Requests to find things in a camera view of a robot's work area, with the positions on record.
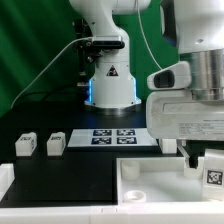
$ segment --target green wall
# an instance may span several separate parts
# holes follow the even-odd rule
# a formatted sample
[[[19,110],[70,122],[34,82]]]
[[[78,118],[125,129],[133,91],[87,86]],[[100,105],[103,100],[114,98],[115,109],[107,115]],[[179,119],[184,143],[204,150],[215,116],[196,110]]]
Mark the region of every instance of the green wall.
[[[160,35],[159,0],[142,12],[143,26],[152,51],[162,67],[177,61],[177,51]],[[0,115],[13,99],[59,51],[75,39],[72,21],[80,18],[68,0],[1,0],[0,7]],[[146,99],[146,78],[158,70],[151,60],[137,15],[115,16],[131,40],[131,72],[137,93]],[[50,91],[77,80],[77,56],[68,50],[29,92]]]

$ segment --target black table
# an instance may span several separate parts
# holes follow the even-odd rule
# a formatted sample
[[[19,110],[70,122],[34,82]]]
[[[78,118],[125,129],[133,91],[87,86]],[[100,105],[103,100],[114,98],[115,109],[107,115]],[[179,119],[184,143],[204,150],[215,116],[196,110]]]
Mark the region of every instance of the black table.
[[[73,129],[145,128],[142,110],[116,117],[86,112],[73,102],[29,102],[0,119],[0,162],[13,163],[15,181],[1,208],[92,206],[117,204],[116,159],[163,156],[159,147],[65,148],[63,156],[48,157],[46,142],[53,132]],[[16,157],[15,142],[35,132],[38,147],[31,157]]]

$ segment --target small white block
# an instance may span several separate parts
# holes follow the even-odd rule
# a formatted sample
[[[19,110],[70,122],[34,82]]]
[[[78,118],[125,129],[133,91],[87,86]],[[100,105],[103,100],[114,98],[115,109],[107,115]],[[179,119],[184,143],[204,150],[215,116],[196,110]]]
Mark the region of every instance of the small white block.
[[[206,149],[204,160],[204,199],[224,201],[224,151]]]
[[[177,140],[176,139],[159,139],[159,146],[163,154],[176,154],[177,153]]]
[[[22,134],[15,143],[17,156],[31,156],[37,147],[37,135],[34,132]]]
[[[0,166],[0,201],[14,181],[13,164],[2,164]]]
[[[47,141],[47,155],[48,156],[61,156],[65,149],[66,140],[65,133],[53,133]]]

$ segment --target warning label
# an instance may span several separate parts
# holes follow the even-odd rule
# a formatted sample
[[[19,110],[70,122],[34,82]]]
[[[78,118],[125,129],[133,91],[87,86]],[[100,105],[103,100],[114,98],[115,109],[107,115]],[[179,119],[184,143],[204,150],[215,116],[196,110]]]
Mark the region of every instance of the warning label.
[[[111,66],[109,72],[107,73],[107,76],[118,76],[118,73],[113,65]]]

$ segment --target cable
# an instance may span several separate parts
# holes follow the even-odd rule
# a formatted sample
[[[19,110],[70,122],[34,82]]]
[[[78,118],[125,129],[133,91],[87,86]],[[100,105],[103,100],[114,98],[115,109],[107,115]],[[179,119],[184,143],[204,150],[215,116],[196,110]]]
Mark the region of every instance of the cable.
[[[64,89],[68,89],[68,88],[76,88],[75,85],[64,85],[64,86],[60,86],[60,87],[57,87],[55,89],[53,89],[52,91],[46,93],[46,95],[41,99],[41,101],[45,101],[46,99],[48,99],[52,94],[55,94],[61,90],[64,90]]]
[[[152,53],[152,51],[151,51],[151,49],[150,49],[150,47],[148,45],[147,39],[145,37],[145,32],[144,32],[144,29],[143,29],[143,26],[142,26],[142,20],[141,20],[140,8],[139,8],[139,0],[137,0],[136,3],[137,3],[137,8],[138,8],[138,21],[139,21],[139,26],[140,26],[140,29],[141,29],[141,33],[142,33],[142,37],[144,39],[145,45],[146,45],[146,47],[148,49],[148,52],[149,52],[150,56],[152,57],[154,63],[157,65],[157,67],[160,70],[162,70],[162,67],[159,65],[159,63],[155,59],[155,57],[154,57],[154,55],[153,55],[153,53]]]
[[[74,92],[31,92],[31,93],[23,94],[20,98],[18,98],[15,105],[17,105],[23,98],[26,98],[28,96],[43,95],[43,94],[46,94],[47,98],[49,98],[51,95],[54,95],[54,94],[67,95],[67,94],[77,94],[77,92],[76,91],[74,91]]]
[[[69,48],[71,45],[73,45],[74,43],[76,43],[78,41],[90,40],[90,39],[91,39],[91,37],[80,38],[80,39],[77,39],[77,40],[72,41],[65,48],[63,48],[62,51],[45,67],[45,69],[43,69],[37,75],[37,77],[24,90],[22,90],[22,92],[20,92],[17,95],[17,97],[14,99],[14,101],[13,101],[13,103],[11,105],[11,109],[14,107],[16,101],[51,67],[51,65],[67,50],[67,48]]]

